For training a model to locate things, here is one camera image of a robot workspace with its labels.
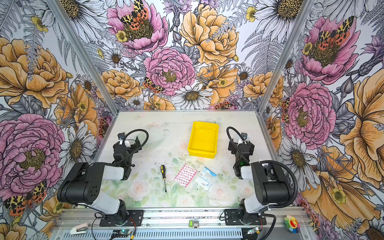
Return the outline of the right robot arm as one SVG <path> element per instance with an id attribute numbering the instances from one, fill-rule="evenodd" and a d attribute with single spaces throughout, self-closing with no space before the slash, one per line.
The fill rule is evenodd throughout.
<path id="1" fill-rule="evenodd" d="M 246 139 L 246 134 L 242 134 L 237 142 L 230 133 L 227 135 L 230 140 L 228 150 L 235 156 L 235 176 L 250 181 L 254 193 L 242 198 L 237 210 L 224 210 L 225 223 L 227 226 L 264 225 L 266 211 L 292 204 L 298 193 L 298 184 L 291 187 L 284 173 L 288 168 L 280 162 L 250 162 L 255 146 Z"/>

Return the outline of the black yellow screwdriver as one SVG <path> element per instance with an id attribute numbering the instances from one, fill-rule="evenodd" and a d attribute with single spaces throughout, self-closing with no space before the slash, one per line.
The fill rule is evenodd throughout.
<path id="1" fill-rule="evenodd" d="M 161 165 L 161 173 L 162 173 L 162 178 L 163 178 L 163 182 L 164 182 L 164 190 L 165 190 L 165 193 L 167 193 L 166 167 L 165 167 L 165 165 Z"/>

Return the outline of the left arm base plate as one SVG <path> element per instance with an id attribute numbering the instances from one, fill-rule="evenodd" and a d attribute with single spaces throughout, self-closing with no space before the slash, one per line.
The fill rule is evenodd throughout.
<path id="1" fill-rule="evenodd" d="M 101 227 L 140 227 L 144 218 L 144 210 L 127 210 L 125 214 L 120 216 L 118 213 L 114 215 L 106 215 L 100 221 Z"/>

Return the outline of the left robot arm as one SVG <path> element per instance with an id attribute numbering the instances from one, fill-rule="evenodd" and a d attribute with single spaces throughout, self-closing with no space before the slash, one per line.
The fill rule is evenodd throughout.
<path id="1" fill-rule="evenodd" d="M 132 168 L 133 155 L 139 152 L 149 139 L 149 133 L 136 129 L 127 134 L 118 134 L 113 145 L 114 161 L 76 163 L 58 189 L 57 198 L 61 203 L 84 206 L 97 211 L 107 224 L 124 226 L 136 224 L 135 218 L 126 208 L 123 200 L 115 199 L 101 190 L 103 181 L 126 181 Z"/>

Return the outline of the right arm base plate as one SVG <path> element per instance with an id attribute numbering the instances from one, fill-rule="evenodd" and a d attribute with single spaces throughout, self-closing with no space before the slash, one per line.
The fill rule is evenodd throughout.
<path id="1" fill-rule="evenodd" d="M 224 215 L 227 226 L 261 226 L 267 224 L 264 216 L 243 213 L 239 209 L 225 209 Z"/>

